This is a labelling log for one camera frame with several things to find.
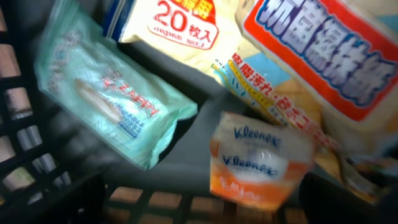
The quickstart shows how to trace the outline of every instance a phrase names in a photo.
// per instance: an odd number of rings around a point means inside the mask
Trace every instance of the plastic packaging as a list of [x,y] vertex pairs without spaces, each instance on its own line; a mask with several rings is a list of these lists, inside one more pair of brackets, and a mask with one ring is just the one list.
[[277,210],[312,166],[314,143],[280,128],[223,113],[210,141],[210,192],[262,210]]
[[39,88],[143,169],[197,105],[122,54],[76,1],[56,1],[35,62]]
[[115,0],[104,35],[118,42],[143,40],[175,60],[206,72],[236,49],[238,0]]

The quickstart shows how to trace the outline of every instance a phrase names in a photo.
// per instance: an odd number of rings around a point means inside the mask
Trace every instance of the blue lettering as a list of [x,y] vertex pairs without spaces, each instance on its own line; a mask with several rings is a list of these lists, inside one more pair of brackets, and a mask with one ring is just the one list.
[[236,138],[236,139],[241,135],[241,129],[242,129],[242,128],[239,128],[238,131],[236,131],[236,128],[234,128],[235,138]]
[[243,129],[243,136],[246,137],[248,135],[249,132],[249,126],[245,126]]
[[228,166],[229,160],[231,159],[231,156],[229,156],[227,159],[225,158],[225,156],[223,156],[223,159],[224,159],[225,165]]
[[268,175],[269,177],[274,177],[275,175],[278,174],[277,170],[272,170],[271,167],[267,167],[265,164],[259,165],[259,164],[256,164],[255,162],[251,162],[251,161],[245,162],[244,160],[239,159],[239,156],[233,157],[233,164],[232,164],[232,163],[230,163],[231,158],[232,158],[232,156],[228,156],[228,157],[223,156],[225,165],[240,166],[240,167],[245,167],[245,168],[256,169],[256,170]]
[[273,136],[269,133],[264,133],[258,130],[252,130],[249,126],[241,127],[241,128],[234,128],[234,135],[235,139],[244,138],[244,139],[260,139],[265,141],[268,144],[273,145],[274,147],[278,148],[280,146],[281,139]]
[[237,166],[239,164],[239,156],[234,157],[234,166]]

